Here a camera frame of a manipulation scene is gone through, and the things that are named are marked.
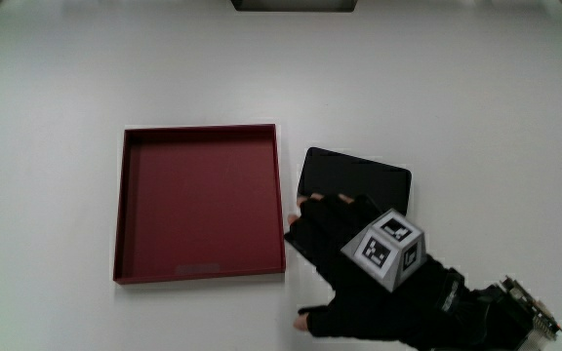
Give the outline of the person's right hand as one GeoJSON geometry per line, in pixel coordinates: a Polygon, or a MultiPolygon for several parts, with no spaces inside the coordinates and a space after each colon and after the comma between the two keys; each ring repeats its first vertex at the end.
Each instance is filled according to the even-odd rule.
{"type": "Polygon", "coordinates": [[[315,337],[400,341],[418,350],[459,343],[462,327],[455,319],[388,292],[341,253],[349,238],[381,215],[367,197],[314,194],[298,205],[301,214],[289,218],[286,238],[335,292],[326,305],[300,309],[298,329],[315,337]]]}

